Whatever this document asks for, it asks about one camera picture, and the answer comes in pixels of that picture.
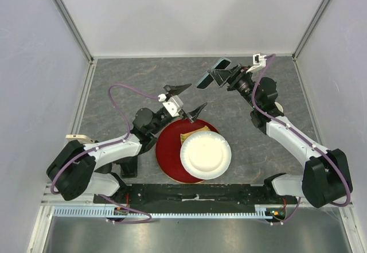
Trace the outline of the black smartphone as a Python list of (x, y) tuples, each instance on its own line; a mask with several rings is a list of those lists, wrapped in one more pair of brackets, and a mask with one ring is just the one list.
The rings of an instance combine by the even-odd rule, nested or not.
[(227, 69), (231, 64), (231, 61), (225, 57), (218, 59), (214, 67), (207, 70), (203, 77), (196, 84), (196, 88), (205, 89), (213, 81), (217, 83), (219, 87), (222, 87), (231, 75), (229, 69)]

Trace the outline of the black folding phone stand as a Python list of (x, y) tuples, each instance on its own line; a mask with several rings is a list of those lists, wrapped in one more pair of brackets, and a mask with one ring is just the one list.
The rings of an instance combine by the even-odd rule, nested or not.
[(138, 156), (118, 159), (114, 164), (120, 166), (121, 178), (135, 178), (138, 175)]

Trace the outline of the pink case smartphone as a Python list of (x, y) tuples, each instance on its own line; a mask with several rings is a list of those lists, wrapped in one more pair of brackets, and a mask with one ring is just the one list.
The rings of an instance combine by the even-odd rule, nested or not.
[(88, 144), (88, 143), (95, 143), (96, 141), (92, 138), (90, 138), (87, 135), (81, 135), (81, 134), (68, 134), (65, 136), (65, 139), (67, 141), (74, 141), (77, 140), (81, 144)]

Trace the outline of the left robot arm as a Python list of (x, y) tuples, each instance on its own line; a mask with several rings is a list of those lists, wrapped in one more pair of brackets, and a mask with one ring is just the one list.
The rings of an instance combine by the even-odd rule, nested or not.
[(131, 123), (127, 123), (127, 133), (104, 142), (81, 143), (78, 139), (69, 141), (49, 165), (46, 175), (51, 181), (51, 194), (59, 194), (65, 201), (71, 201), (87, 192), (105, 195), (113, 203), (121, 203), (126, 196), (122, 178), (101, 168), (111, 168), (112, 164), (132, 163), (137, 166), (138, 156), (156, 144), (156, 134), (177, 118), (193, 123), (206, 104), (191, 112), (184, 111), (180, 93), (191, 85), (166, 85), (165, 93), (149, 96), (160, 102), (162, 108), (154, 112), (140, 108)]

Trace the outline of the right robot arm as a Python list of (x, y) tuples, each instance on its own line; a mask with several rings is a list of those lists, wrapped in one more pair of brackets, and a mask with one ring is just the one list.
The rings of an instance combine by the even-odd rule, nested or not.
[(279, 173), (264, 180), (263, 198), (276, 203), (283, 196), (305, 198), (313, 207), (327, 204), (346, 207), (353, 191), (346, 154), (330, 150), (307, 137), (284, 116), (276, 102), (276, 82), (260, 75), (253, 81), (250, 70), (242, 65), (229, 68), (227, 61), (208, 71), (219, 87), (237, 91), (253, 108), (253, 125), (280, 143), (302, 165), (300, 176)]

